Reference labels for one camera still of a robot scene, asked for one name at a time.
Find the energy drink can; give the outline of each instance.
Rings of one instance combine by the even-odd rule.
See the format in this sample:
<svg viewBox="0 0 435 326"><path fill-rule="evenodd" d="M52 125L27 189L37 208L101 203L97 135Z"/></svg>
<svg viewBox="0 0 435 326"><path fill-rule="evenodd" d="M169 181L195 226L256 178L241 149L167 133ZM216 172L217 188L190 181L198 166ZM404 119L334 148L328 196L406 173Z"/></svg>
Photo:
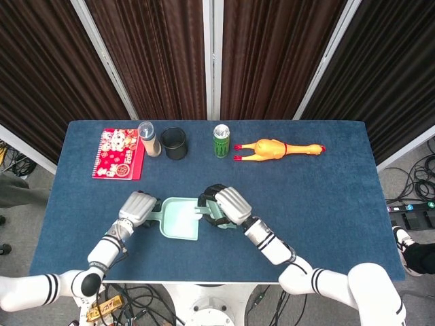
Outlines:
<svg viewBox="0 0 435 326"><path fill-rule="evenodd" d="M218 158L224 158L230 151L230 129L219 124L213 130L213 147Z"/></svg>

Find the black cup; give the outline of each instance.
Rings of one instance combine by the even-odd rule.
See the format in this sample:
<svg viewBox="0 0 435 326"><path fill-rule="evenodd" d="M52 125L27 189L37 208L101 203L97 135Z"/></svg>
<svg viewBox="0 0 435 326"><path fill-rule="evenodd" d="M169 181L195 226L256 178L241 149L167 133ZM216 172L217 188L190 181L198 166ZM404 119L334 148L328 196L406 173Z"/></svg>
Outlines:
<svg viewBox="0 0 435 326"><path fill-rule="evenodd" d="M181 128L167 128L160 135L160 141L166 151L166 156L172 160L180 160L188 153L186 134Z"/></svg>

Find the can lid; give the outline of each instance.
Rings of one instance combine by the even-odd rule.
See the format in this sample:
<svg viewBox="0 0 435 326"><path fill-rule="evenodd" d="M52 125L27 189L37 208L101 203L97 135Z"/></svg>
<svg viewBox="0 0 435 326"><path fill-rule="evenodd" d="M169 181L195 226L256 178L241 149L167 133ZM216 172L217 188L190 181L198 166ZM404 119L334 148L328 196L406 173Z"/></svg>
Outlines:
<svg viewBox="0 0 435 326"><path fill-rule="evenodd" d="M215 135L216 138L224 139L230 136L230 129L225 124L218 124L213 130L213 134Z"/></svg>

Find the notebook spiral binding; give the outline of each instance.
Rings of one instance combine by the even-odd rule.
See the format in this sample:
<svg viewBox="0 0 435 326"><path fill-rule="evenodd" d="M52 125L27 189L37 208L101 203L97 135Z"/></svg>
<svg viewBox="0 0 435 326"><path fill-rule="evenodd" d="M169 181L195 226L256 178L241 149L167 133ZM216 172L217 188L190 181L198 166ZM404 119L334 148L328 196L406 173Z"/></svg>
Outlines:
<svg viewBox="0 0 435 326"><path fill-rule="evenodd" d="M98 165L99 165L98 164L98 160L100 159L102 144L103 144L103 134L101 135L100 143L98 145L98 152L97 152L97 156L95 158L94 168L92 169L92 176L94 176L95 173L97 172L97 168L98 168Z"/></svg>

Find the yellow rubber chicken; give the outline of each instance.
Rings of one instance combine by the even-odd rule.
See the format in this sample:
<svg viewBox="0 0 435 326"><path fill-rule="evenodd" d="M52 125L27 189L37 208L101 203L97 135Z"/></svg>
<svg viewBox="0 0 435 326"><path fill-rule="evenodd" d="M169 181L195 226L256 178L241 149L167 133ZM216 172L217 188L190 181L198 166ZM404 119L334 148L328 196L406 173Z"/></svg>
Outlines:
<svg viewBox="0 0 435 326"><path fill-rule="evenodd" d="M245 148L253 149L255 154L251 156L234 156L234 161L278 160L288 154L319 155L326 150L324 146L318 144L295 146L282 143L276 139L260 139L252 144L234 145L234 149L237 151Z"/></svg>

